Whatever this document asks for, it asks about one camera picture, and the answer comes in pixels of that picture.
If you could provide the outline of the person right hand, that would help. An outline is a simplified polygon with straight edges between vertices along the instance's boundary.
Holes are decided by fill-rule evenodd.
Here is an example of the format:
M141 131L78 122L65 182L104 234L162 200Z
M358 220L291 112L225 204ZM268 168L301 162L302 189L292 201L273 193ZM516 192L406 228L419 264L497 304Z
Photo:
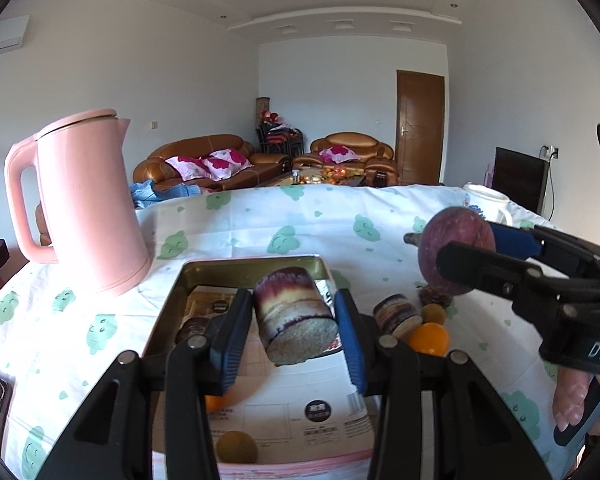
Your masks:
M600 384L600 375L596 376ZM569 426L576 426L584 414L584 400L588 394L591 376L582 370L559 367L557 372L556 390L553 398L553 415L555 424L560 431ZM600 419L588 432L592 436L600 436Z

